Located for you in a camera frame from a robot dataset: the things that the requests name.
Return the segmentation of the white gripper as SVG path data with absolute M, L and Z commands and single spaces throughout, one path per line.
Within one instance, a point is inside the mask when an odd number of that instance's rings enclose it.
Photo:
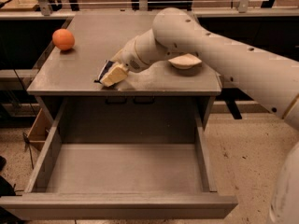
M 137 37 L 129 40 L 125 46 L 111 58 L 114 64 L 101 79 L 100 83 L 102 85 L 110 87 L 121 82 L 128 77 L 128 70 L 134 73 L 140 73 L 150 68 L 150 65 L 143 62 L 137 54 L 135 48 L 136 41 Z

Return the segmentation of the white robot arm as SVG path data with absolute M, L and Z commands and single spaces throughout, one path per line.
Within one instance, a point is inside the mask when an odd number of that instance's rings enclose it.
M 153 63 L 190 53 L 265 109 L 299 130 L 299 62 L 215 35 L 177 8 L 161 10 L 151 28 L 128 41 L 99 75 L 106 87 Z

